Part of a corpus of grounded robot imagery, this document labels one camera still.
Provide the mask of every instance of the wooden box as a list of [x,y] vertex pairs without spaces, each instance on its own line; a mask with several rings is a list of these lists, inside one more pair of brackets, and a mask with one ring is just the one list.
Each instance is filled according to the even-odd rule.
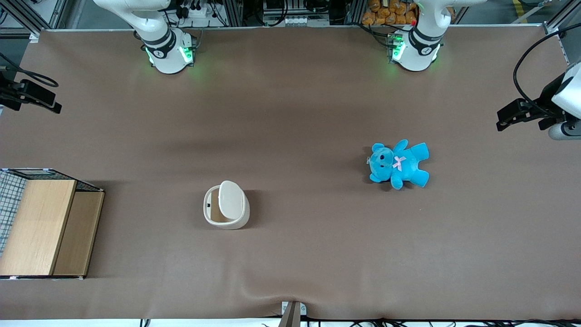
[[2,169],[0,278],[84,278],[104,196],[52,169]]

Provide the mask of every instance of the wire grid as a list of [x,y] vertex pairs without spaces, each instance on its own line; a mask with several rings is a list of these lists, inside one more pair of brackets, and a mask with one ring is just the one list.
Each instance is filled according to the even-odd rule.
[[[8,169],[8,171],[12,174],[21,176],[25,179],[30,180],[73,180],[70,176],[67,176],[63,173],[59,173],[54,169],[34,169],[34,168],[23,168],[23,169]],[[91,191],[91,192],[99,192],[102,191],[100,188],[95,187],[87,182],[83,182],[82,180],[77,181],[76,191]]]
[[12,230],[25,185],[26,179],[9,172],[0,172],[0,257]]

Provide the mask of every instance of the teddy bear ear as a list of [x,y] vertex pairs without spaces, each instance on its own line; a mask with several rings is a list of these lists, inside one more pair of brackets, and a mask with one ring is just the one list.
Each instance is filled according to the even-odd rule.
[[381,144],[381,143],[375,143],[372,147],[371,147],[371,151],[375,152],[379,149],[383,149],[385,148],[385,145]]

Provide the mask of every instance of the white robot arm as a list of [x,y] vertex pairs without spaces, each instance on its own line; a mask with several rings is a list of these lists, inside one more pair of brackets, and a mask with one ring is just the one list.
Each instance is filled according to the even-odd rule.
[[413,72],[429,67],[436,59],[440,40],[448,29],[451,15],[447,7],[471,6],[486,0],[415,0],[419,7],[418,22],[400,34],[396,47],[391,50],[392,61]]
[[149,61],[160,72],[174,74],[193,64],[192,36],[170,28],[158,11],[171,0],[94,0],[101,8],[118,15],[131,25],[145,44]]

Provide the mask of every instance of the green led light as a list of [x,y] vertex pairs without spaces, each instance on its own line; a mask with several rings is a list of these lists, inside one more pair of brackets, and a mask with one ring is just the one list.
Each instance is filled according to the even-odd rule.
[[149,57],[149,62],[153,65],[153,58],[151,57],[151,53],[149,49],[145,48],[145,52],[147,52],[147,56]]
[[186,62],[192,61],[192,51],[188,48],[180,47],[180,53]]
[[403,54],[403,51],[406,49],[406,43],[404,41],[402,41],[398,46],[395,47],[395,49],[393,50],[393,56],[392,59],[393,60],[399,60],[401,59],[401,55]]

